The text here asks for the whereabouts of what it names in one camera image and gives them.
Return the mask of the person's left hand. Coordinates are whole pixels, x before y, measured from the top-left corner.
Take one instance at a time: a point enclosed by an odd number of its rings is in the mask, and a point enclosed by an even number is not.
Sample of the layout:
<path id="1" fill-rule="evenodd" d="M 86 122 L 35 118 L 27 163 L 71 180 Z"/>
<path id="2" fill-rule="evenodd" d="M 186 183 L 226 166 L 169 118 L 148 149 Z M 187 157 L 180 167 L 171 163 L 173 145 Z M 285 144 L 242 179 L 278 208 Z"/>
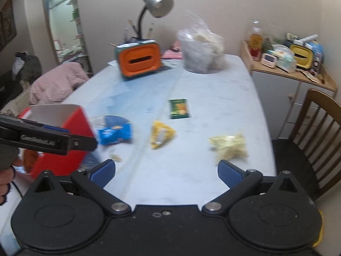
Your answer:
<path id="1" fill-rule="evenodd" d="M 7 201 L 7 195 L 10 192 L 10 184 L 15 178 L 15 166 L 22 166 L 23 161 L 16 157 L 10 168 L 1 170 L 0 172 L 0 205 L 4 205 Z"/>

